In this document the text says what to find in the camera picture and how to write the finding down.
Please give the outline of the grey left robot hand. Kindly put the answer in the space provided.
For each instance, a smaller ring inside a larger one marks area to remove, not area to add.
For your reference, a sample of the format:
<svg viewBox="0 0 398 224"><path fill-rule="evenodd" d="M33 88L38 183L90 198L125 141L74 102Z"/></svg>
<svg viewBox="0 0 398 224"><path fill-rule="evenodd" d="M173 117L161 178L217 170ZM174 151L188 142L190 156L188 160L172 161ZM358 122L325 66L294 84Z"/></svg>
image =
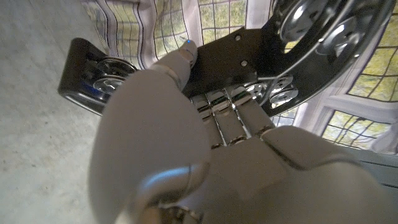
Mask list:
<svg viewBox="0 0 398 224"><path fill-rule="evenodd" d="M254 136L212 149L182 93L192 40L128 78L104 107L88 178L99 223L396 223L352 155L294 126L251 118Z"/></svg>

